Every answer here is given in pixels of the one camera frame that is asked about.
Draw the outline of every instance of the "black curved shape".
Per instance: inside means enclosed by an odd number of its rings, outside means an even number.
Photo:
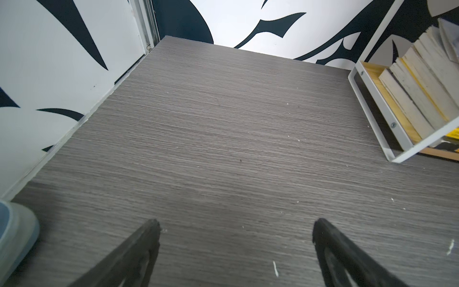
[[[395,60],[398,58],[398,49],[395,46],[394,40],[392,40],[392,63],[395,63]]]
[[[213,44],[206,21],[189,0],[152,0],[161,39],[169,35]]]
[[[0,88],[0,107],[20,107]]]
[[[73,0],[37,1],[64,25],[96,62],[108,70]]]
[[[247,36],[247,38],[236,45],[235,48],[241,48],[243,45],[247,44],[247,42],[250,41],[256,34],[261,32],[270,32],[283,38],[288,29],[290,29],[290,27],[304,14],[306,13],[295,13],[272,21],[260,20],[255,29]]]
[[[73,118],[76,121],[79,121],[84,116],[83,114],[81,114],[79,112],[66,110],[66,109],[50,108],[50,109],[39,109],[37,111],[48,112],[48,113],[58,113],[60,115],[66,116],[66,117]]]
[[[389,8],[392,6],[393,0],[373,0],[369,3],[359,14],[357,14],[351,22],[349,22],[341,31],[336,33],[330,40],[325,42],[323,45],[314,49],[313,51],[296,58],[295,60],[306,60],[326,48],[330,47],[333,43],[337,42],[339,39],[342,39],[351,34],[360,32],[358,39],[351,50],[344,48],[341,44],[340,48],[336,52],[327,58],[327,61],[318,60],[317,64],[326,64],[331,60],[344,58],[356,62],[362,52],[364,51],[366,45],[370,41],[371,37],[375,33],[382,19],[386,15]]]
[[[437,18],[443,18],[454,24],[459,24],[459,7],[432,17],[427,6],[427,0],[405,0],[376,42],[366,61],[373,56],[382,43],[392,34],[403,37],[410,42],[415,42],[431,25],[438,27]]]
[[[48,152],[53,146],[54,145],[48,146],[48,147],[42,148],[41,150],[44,151],[44,152]]]

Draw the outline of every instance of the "black and white wall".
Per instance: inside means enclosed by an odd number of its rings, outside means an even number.
[[[145,52],[127,0],[0,1],[0,198]]]
[[[159,34],[352,69],[393,0],[152,0]],[[459,0],[405,0],[368,60],[389,66]]]

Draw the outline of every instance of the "gray wood grain table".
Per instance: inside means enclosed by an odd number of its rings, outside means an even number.
[[[9,283],[65,286],[156,218],[152,286],[323,286],[325,217],[408,284],[457,286],[459,165],[387,162],[347,74],[166,37],[15,198],[42,231]]]

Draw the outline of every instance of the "white scratch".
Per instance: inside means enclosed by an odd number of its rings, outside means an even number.
[[[454,247],[454,239],[451,239],[451,244],[449,245],[448,252],[446,252],[447,256],[451,254],[451,251],[453,250],[453,247]]]
[[[279,273],[277,272],[276,263],[274,262],[274,260],[273,260],[273,265],[274,265],[274,272],[276,273],[276,277],[279,277]]]

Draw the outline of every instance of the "white wall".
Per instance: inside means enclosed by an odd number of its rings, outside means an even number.
[[[3,94],[0,197],[45,156],[42,149],[55,145],[77,124],[78,115],[88,113],[144,54],[128,1],[74,3],[106,69],[39,0],[0,3],[0,88],[19,106],[5,107]],[[38,111],[50,108],[77,117]]]

